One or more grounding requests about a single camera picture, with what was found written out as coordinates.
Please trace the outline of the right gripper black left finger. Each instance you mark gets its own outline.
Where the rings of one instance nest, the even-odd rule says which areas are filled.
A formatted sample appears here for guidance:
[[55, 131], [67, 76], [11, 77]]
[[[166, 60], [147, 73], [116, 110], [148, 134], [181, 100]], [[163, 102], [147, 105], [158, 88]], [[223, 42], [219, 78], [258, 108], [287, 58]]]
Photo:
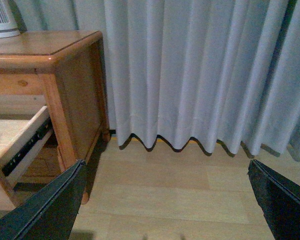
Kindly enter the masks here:
[[67, 240], [83, 198], [86, 162], [78, 160], [0, 218], [0, 240]]

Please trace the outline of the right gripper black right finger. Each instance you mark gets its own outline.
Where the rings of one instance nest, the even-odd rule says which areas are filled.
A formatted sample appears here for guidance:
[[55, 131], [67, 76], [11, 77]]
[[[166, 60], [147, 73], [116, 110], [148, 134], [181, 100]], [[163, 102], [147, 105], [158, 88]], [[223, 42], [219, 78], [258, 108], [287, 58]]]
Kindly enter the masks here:
[[300, 240], [300, 186], [256, 159], [248, 177], [273, 237]]

